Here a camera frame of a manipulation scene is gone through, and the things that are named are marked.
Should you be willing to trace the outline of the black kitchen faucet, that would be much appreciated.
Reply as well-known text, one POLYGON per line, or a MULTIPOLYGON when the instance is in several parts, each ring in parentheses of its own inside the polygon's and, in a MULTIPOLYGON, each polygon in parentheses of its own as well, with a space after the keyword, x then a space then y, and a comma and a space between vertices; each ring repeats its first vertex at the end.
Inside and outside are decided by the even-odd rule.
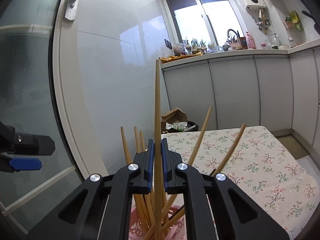
POLYGON ((227 30, 227 42, 229 43, 229 46, 234 49, 242 49, 239 33, 233 29, 227 30))

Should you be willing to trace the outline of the pink detergent bottle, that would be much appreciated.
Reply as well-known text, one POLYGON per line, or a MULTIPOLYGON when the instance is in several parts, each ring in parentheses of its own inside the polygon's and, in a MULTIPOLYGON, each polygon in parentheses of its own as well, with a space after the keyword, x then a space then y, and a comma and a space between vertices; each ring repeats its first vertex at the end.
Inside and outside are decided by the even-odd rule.
POLYGON ((246 43, 247 43, 248 49, 256 49, 257 48, 253 36, 250 35, 248 31, 246 32, 246 43))

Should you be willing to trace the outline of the green floor mat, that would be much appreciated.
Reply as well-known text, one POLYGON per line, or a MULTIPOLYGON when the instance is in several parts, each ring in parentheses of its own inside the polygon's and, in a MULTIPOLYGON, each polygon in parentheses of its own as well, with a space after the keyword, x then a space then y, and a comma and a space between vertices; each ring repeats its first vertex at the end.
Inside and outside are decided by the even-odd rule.
POLYGON ((306 148, 292 135, 279 136, 277 139, 283 144, 284 147, 296 159, 307 157, 309 152, 306 148))

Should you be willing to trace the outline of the black trash bin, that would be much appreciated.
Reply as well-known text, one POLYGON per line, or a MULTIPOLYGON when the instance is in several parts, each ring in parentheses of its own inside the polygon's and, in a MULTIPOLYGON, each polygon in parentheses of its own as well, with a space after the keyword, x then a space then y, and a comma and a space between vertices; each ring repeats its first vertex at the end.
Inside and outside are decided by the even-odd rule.
POLYGON ((192 121, 176 122, 174 124, 166 123, 165 130, 168 133, 197 132, 199 130, 199 126, 192 121))

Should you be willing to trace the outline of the yellow paper bags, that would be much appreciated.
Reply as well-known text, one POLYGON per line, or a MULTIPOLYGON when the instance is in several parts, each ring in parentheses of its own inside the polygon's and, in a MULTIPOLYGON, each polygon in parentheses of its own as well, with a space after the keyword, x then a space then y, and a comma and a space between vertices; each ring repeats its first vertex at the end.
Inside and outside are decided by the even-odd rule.
POLYGON ((172 61, 177 61, 177 60, 181 60, 181 59, 187 59, 187 58, 190 58, 190 57, 195 57, 195 56, 201 56, 202 53, 201 52, 198 52, 196 54, 191 54, 191 55, 180 55, 180 56, 169 56, 169 57, 159 57, 160 61, 162 64, 164 63, 169 63, 169 62, 172 62, 172 61))

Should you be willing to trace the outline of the kitchen window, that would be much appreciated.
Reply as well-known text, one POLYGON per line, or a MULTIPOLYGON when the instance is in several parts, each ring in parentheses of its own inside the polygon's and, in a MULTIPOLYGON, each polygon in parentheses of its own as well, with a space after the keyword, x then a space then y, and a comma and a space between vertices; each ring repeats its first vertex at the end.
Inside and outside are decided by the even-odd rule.
POLYGON ((174 40, 214 42, 223 46, 227 30, 241 37, 246 27, 235 0, 163 0, 174 40))

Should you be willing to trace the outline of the green snack bag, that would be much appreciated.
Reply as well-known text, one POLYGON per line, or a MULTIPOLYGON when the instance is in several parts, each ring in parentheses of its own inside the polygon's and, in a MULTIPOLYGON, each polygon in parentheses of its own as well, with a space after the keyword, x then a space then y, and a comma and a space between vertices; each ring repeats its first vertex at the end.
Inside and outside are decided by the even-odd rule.
POLYGON ((292 24, 294 25, 295 30, 302 31, 303 26, 295 10, 290 12, 290 18, 291 18, 292 24))

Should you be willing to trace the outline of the brown cardboard box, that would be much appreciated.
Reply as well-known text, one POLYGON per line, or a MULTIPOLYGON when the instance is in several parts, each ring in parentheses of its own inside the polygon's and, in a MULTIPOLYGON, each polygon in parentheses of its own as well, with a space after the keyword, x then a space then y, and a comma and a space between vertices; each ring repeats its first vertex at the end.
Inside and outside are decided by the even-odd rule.
POLYGON ((188 120, 186 113, 180 108, 176 107, 173 110, 169 111, 167 114, 162 116, 161 129, 162 132, 167 131, 166 124, 175 124, 179 122, 186 122, 188 120))

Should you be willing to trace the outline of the glass sliding door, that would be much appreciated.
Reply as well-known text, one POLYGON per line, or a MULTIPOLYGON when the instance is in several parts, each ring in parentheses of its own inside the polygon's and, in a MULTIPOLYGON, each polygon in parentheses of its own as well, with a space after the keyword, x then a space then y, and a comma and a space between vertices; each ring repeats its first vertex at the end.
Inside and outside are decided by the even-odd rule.
POLYGON ((80 183, 53 89, 52 46, 61 0, 11 0, 1 16, 1 122, 55 142, 38 171, 1 173, 1 211, 21 236, 80 183))

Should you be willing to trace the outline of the floral tablecloth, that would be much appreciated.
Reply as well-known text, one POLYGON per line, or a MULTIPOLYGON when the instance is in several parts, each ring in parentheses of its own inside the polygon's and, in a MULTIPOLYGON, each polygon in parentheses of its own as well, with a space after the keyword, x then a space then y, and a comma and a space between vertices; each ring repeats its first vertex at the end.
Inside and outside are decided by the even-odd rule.
MULTIPOLYGON (((206 131, 193 167, 210 175, 227 154, 239 128, 206 131)), ((169 150, 187 163, 200 132, 163 134, 169 150)), ((296 160, 264 126, 246 127, 222 173, 295 239, 319 204, 319 169, 311 157, 296 160)))

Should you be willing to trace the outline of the white kitchen cabinets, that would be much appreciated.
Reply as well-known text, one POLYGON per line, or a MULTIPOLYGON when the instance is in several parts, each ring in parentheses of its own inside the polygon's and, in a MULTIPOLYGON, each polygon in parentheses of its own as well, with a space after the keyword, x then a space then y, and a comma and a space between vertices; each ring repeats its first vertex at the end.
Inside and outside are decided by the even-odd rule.
POLYGON ((162 65, 169 106, 211 129, 262 125, 292 130, 319 151, 319 40, 287 50, 255 49, 195 56, 162 65))

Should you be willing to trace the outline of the black chopstick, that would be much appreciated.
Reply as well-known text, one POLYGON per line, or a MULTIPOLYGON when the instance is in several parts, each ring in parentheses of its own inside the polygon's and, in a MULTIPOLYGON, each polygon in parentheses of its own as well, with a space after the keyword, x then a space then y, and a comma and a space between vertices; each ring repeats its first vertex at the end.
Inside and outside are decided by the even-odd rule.
MULTIPOLYGON (((214 188, 215 182, 214 182, 214 176, 213 173, 216 171, 216 169, 213 169, 210 174, 201 174, 202 176, 202 186, 204 187, 204 190, 206 193, 208 193, 210 190, 214 188)), ((175 216, 180 215, 181 210, 184 211, 184 205, 182 205, 169 219, 173 219, 175 216)))

